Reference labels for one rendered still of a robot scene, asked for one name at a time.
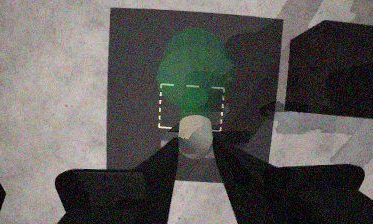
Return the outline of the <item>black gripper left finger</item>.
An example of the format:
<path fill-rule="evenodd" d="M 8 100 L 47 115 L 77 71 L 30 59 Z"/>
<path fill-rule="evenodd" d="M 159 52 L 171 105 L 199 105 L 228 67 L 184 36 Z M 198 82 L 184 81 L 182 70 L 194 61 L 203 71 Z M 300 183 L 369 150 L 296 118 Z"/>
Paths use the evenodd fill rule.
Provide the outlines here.
<path fill-rule="evenodd" d="M 60 173 L 55 187 L 66 213 L 71 207 L 134 209 L 140 224 L 168 224 L 178 150 L 175 137 L 133 169 Z"/>

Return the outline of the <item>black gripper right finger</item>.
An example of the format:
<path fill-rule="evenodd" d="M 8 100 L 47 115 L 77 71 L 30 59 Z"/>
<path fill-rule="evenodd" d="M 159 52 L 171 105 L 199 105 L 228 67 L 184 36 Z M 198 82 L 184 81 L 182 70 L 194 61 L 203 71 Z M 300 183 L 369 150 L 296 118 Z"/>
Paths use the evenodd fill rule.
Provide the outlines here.
<path fill-rule="evenodd" d="M 213 151 L 238 224 L 282 224 L 297 191 L 355 187 L 365 178 L 351 164 L 273 166 L 219 137 Z"/>

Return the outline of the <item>dark grey square mat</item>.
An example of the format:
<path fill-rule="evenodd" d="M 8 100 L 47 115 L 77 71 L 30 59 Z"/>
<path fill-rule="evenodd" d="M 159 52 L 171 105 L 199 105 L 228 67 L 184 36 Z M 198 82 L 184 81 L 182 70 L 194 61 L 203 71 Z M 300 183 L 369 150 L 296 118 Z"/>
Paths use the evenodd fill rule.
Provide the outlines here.
<path fill-rule="evenodd" d="M 181 107 L 160 92 L 157 72 L 169 40 L 189 28 L 215 33 L 235 80 L 210 107 L 212 135 L 269 163 L 279 81 L 283 19 L 161 9 L 110 8 L 107 170 L 133 169 L 179 132 Z M 178 151 L 175 180 L 223 183 L 215 158 Z"/>

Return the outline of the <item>green glass bottle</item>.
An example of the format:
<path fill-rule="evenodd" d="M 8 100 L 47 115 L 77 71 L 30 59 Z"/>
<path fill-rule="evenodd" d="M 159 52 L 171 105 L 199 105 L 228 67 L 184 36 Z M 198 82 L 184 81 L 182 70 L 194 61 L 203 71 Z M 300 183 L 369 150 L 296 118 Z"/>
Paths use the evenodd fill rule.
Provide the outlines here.
<path fill-rule="evenodd" d="M 181 107 L 178 143 L 190 159 L 213 147 L 210 107 L 231 91 L 235 76 L 224 44 L 203 28 L 176 33 L 166 44 L 157 84 L 165 99 Z"/>

